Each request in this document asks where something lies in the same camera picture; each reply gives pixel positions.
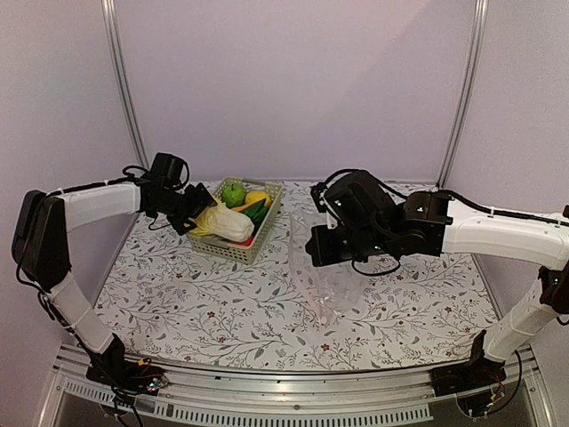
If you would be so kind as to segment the yellow toy lemon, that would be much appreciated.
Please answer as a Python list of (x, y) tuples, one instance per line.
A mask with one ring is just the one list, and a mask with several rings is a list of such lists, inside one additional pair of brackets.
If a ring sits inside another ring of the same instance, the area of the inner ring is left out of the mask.
[(247, 205), (254, 204), (263, 201), (265, 206), (270, 206), (272, 204), (272, 198), (266, 191), (253, 190), (249, 191), (245, 195), (245, 203)]

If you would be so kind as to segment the clear zip top bag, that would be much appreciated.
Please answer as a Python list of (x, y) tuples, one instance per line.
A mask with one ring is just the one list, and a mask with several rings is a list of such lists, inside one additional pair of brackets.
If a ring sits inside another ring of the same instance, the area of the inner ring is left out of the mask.
[(319, 223), (317, 213), (296, 208), (290, 213), (288, 264), (293, 284), (317, 315), (317, 323), (331, 325), (358, 304), (366, 279), (349, 263), (314, 267), (305, 245), (311, 228)]

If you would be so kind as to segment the floral patterned table mat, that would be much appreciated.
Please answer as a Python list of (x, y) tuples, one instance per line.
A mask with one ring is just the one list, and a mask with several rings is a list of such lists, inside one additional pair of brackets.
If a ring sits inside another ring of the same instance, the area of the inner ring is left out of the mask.
[(464, 359), (496, 312), (472, 258), (388, 258), (376, 279), (323, 313), (288, 264), (291, 214), (313, 207), (306, 182), (284, 185), (282, 208), (256, 262), (200, 254), (139, 218), (95, 303), (131, 353), (222, 367), (360, 370)]

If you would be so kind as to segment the toy napa cabbage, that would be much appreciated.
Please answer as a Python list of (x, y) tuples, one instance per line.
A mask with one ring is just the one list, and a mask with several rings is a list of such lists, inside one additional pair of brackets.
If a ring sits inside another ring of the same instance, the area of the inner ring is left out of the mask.
[(189, 232), (192, 235), (214, 236), (237, 243), (249, 239), (254, 230), (248, 216), (227, 208), (220, 200), (216, 205), (206, 207), (196, 218), (188, 218), (186, 224), (193, 226)]

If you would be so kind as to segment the green toy apple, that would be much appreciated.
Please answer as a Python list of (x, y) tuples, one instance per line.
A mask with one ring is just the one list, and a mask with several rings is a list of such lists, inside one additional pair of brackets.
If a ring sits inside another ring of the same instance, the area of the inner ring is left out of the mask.
[(222, 201), (227, 208), (239, 207), (244, 204), (246, 190), (239, 183), (231, 183), (222, 191)]

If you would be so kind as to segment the right aluminium frame post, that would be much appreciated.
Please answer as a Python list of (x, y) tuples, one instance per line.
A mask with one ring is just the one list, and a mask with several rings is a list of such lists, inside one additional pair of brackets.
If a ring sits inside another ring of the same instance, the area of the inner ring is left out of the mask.
[(477, 77), (477, 69), (483, 49), (485, 25), (488, 13), (488, 0), (476, 0), (472, 29), (469, 40), (469, 48), (466, 66), (463, 74), (460, 96), (453, 117), (449, 140), (446, 145), (443, 162), (437, 177), (437, 186), (444, 188), (452, 174), (454, 161), (461, 142), (464, 126), (467, 121), (469, 105), (474, 92)]

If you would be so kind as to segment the front aluminium rail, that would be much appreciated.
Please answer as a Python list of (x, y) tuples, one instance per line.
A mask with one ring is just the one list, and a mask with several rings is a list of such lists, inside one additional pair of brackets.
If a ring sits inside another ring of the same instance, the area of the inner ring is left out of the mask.
[(462, 395), (437, 396), (429, 368), (271, 372), (165, 363), (167, 386), (131, 405), (87, 380), (87, 357), (63, 346), (53, 364), (43, 426), (553, 426), (529, 349), (507, 365), (495, 408), (475, 416)]

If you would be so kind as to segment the green toy leaf vegetable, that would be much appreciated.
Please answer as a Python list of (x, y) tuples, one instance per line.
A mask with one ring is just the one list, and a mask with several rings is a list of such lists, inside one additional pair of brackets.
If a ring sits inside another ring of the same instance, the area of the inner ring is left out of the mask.
[(247, 216), (254, 226), (260, 226), (270, 208), (270, 206), (267, 205), (267, 201), (266, 198), (263, 198), (252, 203), (242, 211), (242, 214)]

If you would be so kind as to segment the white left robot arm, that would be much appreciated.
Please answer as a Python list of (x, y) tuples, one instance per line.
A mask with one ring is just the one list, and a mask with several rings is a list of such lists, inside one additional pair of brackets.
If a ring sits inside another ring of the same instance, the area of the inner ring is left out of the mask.
[(89, 358), (86, 376), (124, 394), (157, 395), (167, 386), (165, 371), (150, 359), (131, 361), (124, 343), (95, 313), (74, 263), (82, 228), (118, 217), (163, 216), (178, 235), (194, 229), (193, 220), (216, 202), (206, 187), (191, 184), (188, 163), (168, 153), (152, 165), (126, 166), (120, 177), (23, 198), (12, 238), (15, 275), (37, 292), (50, 318), (61, 324)]

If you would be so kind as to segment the red toy food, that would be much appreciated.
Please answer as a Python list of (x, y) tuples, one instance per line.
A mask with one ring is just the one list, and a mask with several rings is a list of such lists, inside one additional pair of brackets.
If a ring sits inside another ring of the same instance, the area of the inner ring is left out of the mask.
[(243, 242), (232, 242), (232, 245), (248, 247), (251, 245), (253, 240), (254, 240), (254, 236), (250, 236), (248, 239), (246, 239)]

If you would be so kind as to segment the left aluminium frame post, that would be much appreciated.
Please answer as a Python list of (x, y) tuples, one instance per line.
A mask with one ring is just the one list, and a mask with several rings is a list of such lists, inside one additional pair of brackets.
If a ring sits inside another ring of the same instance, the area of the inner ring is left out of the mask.
[(132, 91), (127, 76), (119, 22), (116, 14), (116, 2), (113, 0), (102, 0), (100, 3), (106, 37), (108, 40), (110, 59), (116, 79), (116, 88), (118, 90), (118, 96), (124, 112), (124, 119), (130, 136), (132, 149), (138, 164), (142, 167), (148, 167), (148, 154), (144, 147), (136, 109), (132, 98)]

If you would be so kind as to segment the pale green plastic basket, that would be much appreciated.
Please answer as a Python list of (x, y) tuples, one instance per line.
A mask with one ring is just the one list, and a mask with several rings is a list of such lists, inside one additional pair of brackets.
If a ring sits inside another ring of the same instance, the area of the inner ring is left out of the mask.
[(257, 181), (248, 178), (227, 177), (222, 180), (210, 193), (222, 199), (223, 190), (232, 183), (241, 184), (245, 190), (264, 190), (271, 199), (271, 205), (263, 218), (257, 232), (252, 236), (249, 245), (231, 243), (229, 240), (215, 236), (197, 236), (188, 234), (188, 240), (195, 251), (213, 254), (221, 258), (230, 259), (243, 264), (251, 265), (268, 240), (270, 231), (273, 230), (277, 215), (281, 208), (284, 186), (281, 183), (271, 181)]

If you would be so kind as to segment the aluminium frame post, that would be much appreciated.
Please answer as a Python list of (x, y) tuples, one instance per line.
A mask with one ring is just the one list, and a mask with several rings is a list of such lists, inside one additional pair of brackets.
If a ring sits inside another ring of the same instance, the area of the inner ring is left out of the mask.
[(469, 105), (474, 92), (477, 77), (477, 69), (483, 49), (485, 25), (488, 13), (488, 0), (476, 0), (472, 29), (469, 40), (469, 48), (466, 66), (463, 74), (460, 96), (453, 117), (449, 140), (446, 145), (443, 162), (437, 177), (437, 186), (444, 188), (452, 174), (454, 161), (461, 142), (464, 126), (467, 121)]
[(119, 22), (116, 14), (116, 2), (113, 0), (102, 0), (100, 3), (106, 37), (108, 40), (110, 59), (116, 79), (116, 88), (118, 90), (118, 96), (124, 112), (124, 119), (130, 136), (132, 149), (138, 164), (142, 167), (148, 167), (148, 154), (144, 147), (136, 109), (132, 98), (132, 91), (127, 76)]

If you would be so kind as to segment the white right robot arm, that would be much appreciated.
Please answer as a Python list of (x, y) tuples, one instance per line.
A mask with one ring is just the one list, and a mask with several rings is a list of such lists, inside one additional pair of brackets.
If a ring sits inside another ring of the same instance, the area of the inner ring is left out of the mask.
[(366, 170), (343, 169), (312, 186), (328, 224), (311, 230), (316, 267), (356, 265), (375, 255), (485, 254), (539, 265), (525, 296), (473, 340), (469, 360), (430, 371), (436, 396), (490, 386), (505, 363), (549, 322), (568, 312), (568, 213), (538, 215), (479, 205), (449, 190), (396, 191)]

